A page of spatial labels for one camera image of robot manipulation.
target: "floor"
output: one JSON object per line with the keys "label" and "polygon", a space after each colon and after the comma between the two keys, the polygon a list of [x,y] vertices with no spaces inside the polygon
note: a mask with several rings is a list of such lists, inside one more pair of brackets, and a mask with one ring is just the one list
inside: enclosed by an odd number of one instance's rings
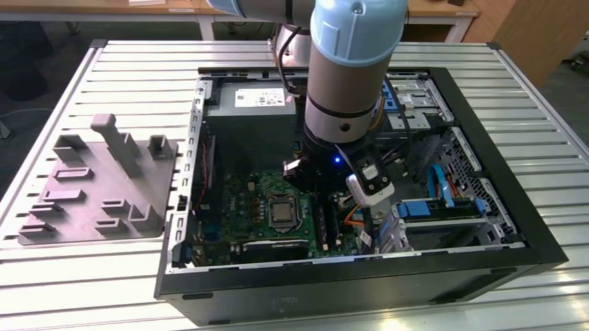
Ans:
{"label": "floor", "polygon": [[[94,39],[125,40],[198,40],[201,32],[194,23],[80,23],[80,34],[68,33],[64,23],[43,23],[52,45],[54,54],[38,61],[38,67],[46,77],[50,88],[47,93],[32,101],[11,101],[0,93],[0,116],[12,110],[30,108],[52,109],[70,83],[78,63]],[[215,24],[215,36],[219,40],[266,40],[274,26],[249,23],[230,27]],[[541,89],[549,102],[589,144],[589,116],[585,107],[589,104],[589,74],[573,72],[567,65],[556,70],[547,86]],[[2,119],[15,132],[10,143],[0,141],[0,198],[11,184],[23,160],[50,117],[48,110],[22,112]]]}

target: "slotted metal table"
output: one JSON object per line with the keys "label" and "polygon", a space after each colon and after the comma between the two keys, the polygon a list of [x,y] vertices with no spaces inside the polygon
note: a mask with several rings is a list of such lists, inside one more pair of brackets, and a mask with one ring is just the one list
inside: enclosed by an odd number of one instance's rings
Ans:
{"label": "slotted metal table", "polygon": [[[266,42],[109,41],[94,44],[0,203],[0,330],[185,330],[194,324],[153,298],[162,238],[22,247],[18,230],[51,174],[60,134],[102,137],[98,112],[135,140],[183,139],[199,67],[273,66]],[[583,329],[589,325],[589,154],[501,50],[485,44],[402,43],[392,66],[450,70],[571,262],[469,303],[239,330]],[[171,192],[170,204],[177,201]]]}

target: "white label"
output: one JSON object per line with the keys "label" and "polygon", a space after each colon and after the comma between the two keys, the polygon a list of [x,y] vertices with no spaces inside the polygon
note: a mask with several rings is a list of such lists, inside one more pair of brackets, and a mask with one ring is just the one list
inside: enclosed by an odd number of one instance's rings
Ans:
{"label": "white label", "polygon": [[370,246],[372,245],[372,237],[369,236],[369,234],[366,232],[362,231],[362,233],[360,234],[360,240],[362,240],[362,242]]}
{"label": "white label", "polygon": [[235,107],[285,106],[282,88],[242,88],[235,92]]}
{"label": "white label", "polygon": [[183,9],[183,8],[170,8],[170,12],[194,12],[194,9]]}

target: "motherboard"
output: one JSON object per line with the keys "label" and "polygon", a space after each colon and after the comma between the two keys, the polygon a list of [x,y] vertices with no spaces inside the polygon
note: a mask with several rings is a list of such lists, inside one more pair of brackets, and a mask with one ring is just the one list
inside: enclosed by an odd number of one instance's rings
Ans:
{"label": "motherboard", "polygon": [[282,245],[294,252],[291,259],[297,248],[305,259],[357,254],[354,229],[328,245],[326,225],[314,222],[314,196],[290,186],[279,172],[227,174],[222,199],[221,221],[203,225],[206,265],[259,261],[257,252],[267,259],[273,251],[283,254]]}

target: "white table leg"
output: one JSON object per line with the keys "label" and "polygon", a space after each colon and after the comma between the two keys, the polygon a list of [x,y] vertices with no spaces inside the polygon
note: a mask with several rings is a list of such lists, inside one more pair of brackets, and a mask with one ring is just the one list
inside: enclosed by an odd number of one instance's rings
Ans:
{"label": "white table leg", "polygon": [[215,40],[215,33],[213,32],[213,22],[215,18],[213,15],[199,15],[198,22],[201,27],[201,35],[203,40]]}
{"label": "white table leg", "polygon": [[469,30],[469,26],[472,23],[472,17],[460,17],[454,25],[452,26],[450,33],[446,37],[446,43],[461,43],[464,39],[464,35]]}

